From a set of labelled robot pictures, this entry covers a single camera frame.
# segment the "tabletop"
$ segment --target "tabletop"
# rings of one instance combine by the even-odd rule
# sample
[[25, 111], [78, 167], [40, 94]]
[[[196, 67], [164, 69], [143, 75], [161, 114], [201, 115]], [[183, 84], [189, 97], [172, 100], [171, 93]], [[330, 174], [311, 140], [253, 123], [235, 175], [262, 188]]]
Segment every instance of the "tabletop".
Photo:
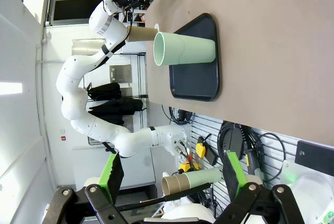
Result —
[[174, 32], [202, 13], [218, 29], [218, 96], [173, 98], [148, 42], [150, 101], [334, 145], [334, 0], [154, 0], [146, 27]]

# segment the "white robotic arm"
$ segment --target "white robotic arm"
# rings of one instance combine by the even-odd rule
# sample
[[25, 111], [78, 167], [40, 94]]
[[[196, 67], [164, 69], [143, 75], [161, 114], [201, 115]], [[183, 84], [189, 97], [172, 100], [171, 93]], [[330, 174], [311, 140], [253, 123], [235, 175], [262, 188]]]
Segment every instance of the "white robotic arm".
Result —
[[122, 157], [130, 157], [137, 151], [152, 146], [163, 146], [172, 155], [180, 155], [180, 142], [186, 143], [184, 130], [177, 125], [150, 127], [130, 133], [122, 126], [114, 125], [86, 111], [88, 94], [79, 83], [83, 76], [104, 64], [114, 52], [125, 45], [127, 28], [113, 17], [121, 9], [111, 0], [101, 2], [89, 19], [90, 28], [107, 40], [93, 56], [74, 55], [65, 62], [56, 82], [63, 96], [62, 114], [71, 121], [78, 132], [99, 142], [111, 142]]

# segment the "red object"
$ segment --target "red object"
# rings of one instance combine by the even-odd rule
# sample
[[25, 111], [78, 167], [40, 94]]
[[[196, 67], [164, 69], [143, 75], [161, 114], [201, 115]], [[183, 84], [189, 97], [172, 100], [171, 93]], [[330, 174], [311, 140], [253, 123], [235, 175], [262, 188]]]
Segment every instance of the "red object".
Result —
[[193, 155], [188, 155], [188, 157], [189, 157], [190, 161], [193, 161]]

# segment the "bolt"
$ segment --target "bolt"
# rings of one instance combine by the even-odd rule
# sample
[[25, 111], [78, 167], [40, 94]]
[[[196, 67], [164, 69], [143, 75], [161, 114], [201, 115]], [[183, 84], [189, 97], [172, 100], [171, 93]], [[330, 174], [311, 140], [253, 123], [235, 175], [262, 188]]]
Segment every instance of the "bolt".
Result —
[[66, 196], [66, 195], [68, 195], [68, 194], [69, 194], [69, 190], [64, 190], [64, 191], [63, 191], [63, 195]]
[[277, 189], [277, 192], [280, 193], [280, 194], [283, 193], [283, 192], [284, 192], [284, 188], [279, 187], [279, 188]]
[[252, 184], [248, 187], [249, 190], [254, 191], [256, 190], [256, 185]]

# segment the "black tray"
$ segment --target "black tray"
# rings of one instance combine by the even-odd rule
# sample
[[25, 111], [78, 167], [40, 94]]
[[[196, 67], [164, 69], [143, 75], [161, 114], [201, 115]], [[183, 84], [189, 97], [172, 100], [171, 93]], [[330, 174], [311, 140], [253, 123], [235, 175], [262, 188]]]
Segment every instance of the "black tray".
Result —
[[210, 39], [216, 43], [216, 59], [211, 63], [170, 65], [170, 87], [173, 97], [212, 101], [220, 86], [217, 29], [209, 14], [201, 14], [175, 33]]

